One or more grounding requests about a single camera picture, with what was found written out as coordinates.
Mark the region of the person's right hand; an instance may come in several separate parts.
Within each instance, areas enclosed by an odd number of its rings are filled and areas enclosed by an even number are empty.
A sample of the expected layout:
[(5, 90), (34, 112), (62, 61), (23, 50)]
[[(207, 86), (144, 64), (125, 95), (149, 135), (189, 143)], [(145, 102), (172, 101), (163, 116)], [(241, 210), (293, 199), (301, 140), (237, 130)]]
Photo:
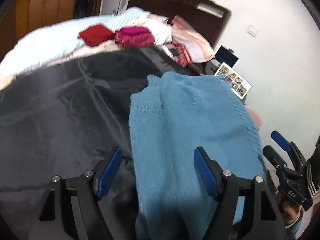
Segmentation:
[(275, 200), (285, 224), (291, 224), (300, 217), (300, 212), (302, 210), (301, 205), (297, 205), (295, 202), (287, 200), (279, 191), (276, 193)]

